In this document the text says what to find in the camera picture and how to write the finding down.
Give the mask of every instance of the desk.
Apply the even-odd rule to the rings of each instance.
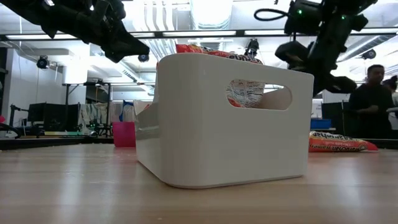
[[[310,154],[302,178],[182,190],[128,149],[0,152],[0,223],[398,223],[398,151]]]

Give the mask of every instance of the table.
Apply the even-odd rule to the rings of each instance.
[[[0,223],[398,223],[398,151],[310,154],[302,178],[207,190],[161,183],[131,149],[0,152]]]

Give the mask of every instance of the snack bag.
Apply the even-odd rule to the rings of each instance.
[[[377,151],[374,144],[340,134],[310,132],[309,152],[360,152]]]
[[[243,60],[245,62],[258,63],[262,65],[260,60],[246,55],[232,54],[192,44],[177,44],[175,47],[177,49],[177,53],[201,53],[235,60]],[[265,85],[266,83],[264,82],[233,80],[227,87],[226,96],[231,105],[235,107],[258,108],[262,94],[264,93]]]

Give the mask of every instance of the ceiling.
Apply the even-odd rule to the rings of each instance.
[[[254,11],[259,8],[270,7],[287,11],[289,0],[279,0],[278,5],[273,5],[270,0],[134,0],[124,1],[127,18],[124,25],[130,32],[149,31],[149,30],[193,30],[198,29],[198,24],[193,21],[214,21],[227,19],[228,23],[220,29],[283,29],[285,19],[272,22],[260,22],[253,17]],[[379,0],[379,2],[364,11],[369,23],[367,27],[395,27],[398,25],[398,0]],[[0,4],[0,34],[41,34],[39,26],[30,24],[26,20],[14,14],[8,8]],[[264,17],[273,17],[274,15],[264,14]],[[348,39],[346,46],[348,49],[361,49],[365,41],[372,37],[352,36]],[[250,38],[225,38],[226,43],[220,45],[220,50],[227,52],[244,53],[244,48],[250,41]],[[290,40],[289,37],[261,37],[259,41],[259,54],[257,58],[266,65],[285,68],[287,65],[281,62],[275,55],[276,48]],[[303,45],[308,45],[315,40],[314,37],[298,37]],[[50,40],[50,41],[31,41],[8,43],[14,48],[21,46],[23,52],[27,55],[35,55],[37,49],[68,49],[73,52],[73,58],[86,60],[90,65],[89,77],[103,78],[112,82],[131,82],[132,80],[121,74],[123,68],[134,72],[141,81],[154,82],[155,68],[158,59],[164,55],[174,52],[174,44],[188,44],[188,39],[172,40],[144,40],[144,43],[150,46],[155,54],[149,55],[148,62],[138,61],[137,56],[126,57],[122,64],[116,65],[101,56],[102,51],[98,46],[86,45],[79,40]],[[374,50],[377,57],[373,60],[350,58],[340,62],[338,69],[333,71],[335,75],[346,75],[350,78],[361,81],[364,78],[364,69],[373,63],[381,63],[391,67],[389,75],[395,73],[395,67],[398,64],[392,58],[396,58],[395,51],[398,50],[398,39],[391,37],[388,41],[381,44],[374,44]]]

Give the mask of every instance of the blue box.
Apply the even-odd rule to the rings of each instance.
[[[311,130],[331,128],[330,119],[311,119]]]

